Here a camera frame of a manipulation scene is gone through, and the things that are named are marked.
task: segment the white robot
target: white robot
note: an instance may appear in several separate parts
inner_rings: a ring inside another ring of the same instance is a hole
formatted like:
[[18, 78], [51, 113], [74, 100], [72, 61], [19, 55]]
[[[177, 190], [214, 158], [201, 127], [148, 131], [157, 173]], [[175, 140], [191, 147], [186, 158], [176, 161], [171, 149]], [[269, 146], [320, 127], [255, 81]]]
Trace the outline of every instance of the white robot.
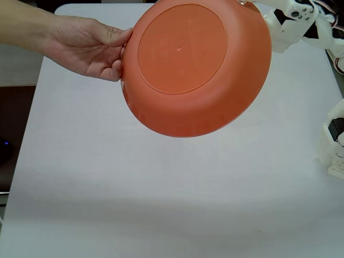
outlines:
[[[275, 8], [265, 16], [274, 52], [283, 53], [302, 39], [311, 46], [326, 49], [335, 69], [344, 74], [343, 0], [237, 1], [259, 2]], [[318, 155], [329, 174], [344, 180], [344, 100], [328, 114], [328, 123], [321, 130]]]

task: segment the plastic bowl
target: plastic bowl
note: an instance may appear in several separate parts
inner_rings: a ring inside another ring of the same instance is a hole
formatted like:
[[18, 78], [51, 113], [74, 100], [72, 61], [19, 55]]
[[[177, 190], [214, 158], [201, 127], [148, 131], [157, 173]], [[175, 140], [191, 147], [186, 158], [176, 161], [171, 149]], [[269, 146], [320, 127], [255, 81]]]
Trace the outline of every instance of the plastic bowl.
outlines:
[[271, 60], [259, 10], [237, 0], [162, 0], [137, 22], [123, 57], [128, 107], [172, 137], [213, 132], [256, 98]]

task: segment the table surface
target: table surface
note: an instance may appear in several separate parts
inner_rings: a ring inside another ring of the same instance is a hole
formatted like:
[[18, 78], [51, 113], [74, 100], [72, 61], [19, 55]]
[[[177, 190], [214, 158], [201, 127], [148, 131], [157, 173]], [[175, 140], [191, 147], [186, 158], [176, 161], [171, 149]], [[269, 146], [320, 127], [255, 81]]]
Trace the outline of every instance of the table surface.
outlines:
[[[149, 7], [71, 4], [58, 13], [127, 28]], [[175, 139], [134, 118], [120, 83], [45, 58], [0, 257], [342, 258], [344, 182], [316, 155], [340, 99], [324, 51], [300, 42], [273, 54], [261, 93], [237, 120]]]

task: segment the hand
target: hand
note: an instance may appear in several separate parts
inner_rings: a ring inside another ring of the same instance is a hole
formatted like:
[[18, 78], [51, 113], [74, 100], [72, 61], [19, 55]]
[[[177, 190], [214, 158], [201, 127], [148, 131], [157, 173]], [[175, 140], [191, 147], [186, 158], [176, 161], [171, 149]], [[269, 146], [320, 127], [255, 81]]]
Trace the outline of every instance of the hand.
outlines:
[[132, 29], [122, 31], [94, 19], [56, 17], [44, 42], [43, 54], [78, 74], [118, 81], [121, 55]]

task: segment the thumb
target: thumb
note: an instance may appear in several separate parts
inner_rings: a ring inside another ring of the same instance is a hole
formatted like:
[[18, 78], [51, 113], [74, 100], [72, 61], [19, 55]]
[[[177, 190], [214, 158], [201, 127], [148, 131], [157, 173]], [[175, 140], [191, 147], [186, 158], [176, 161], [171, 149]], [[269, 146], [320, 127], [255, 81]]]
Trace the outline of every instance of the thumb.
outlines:
[[133, 33], [133, 29], [129, 28], [126, 31], [119, 30], [113, 27], [106, 27], [105, 30], [102, 30], [101, 42], [111, 47], [119, 47], [128, 42]]

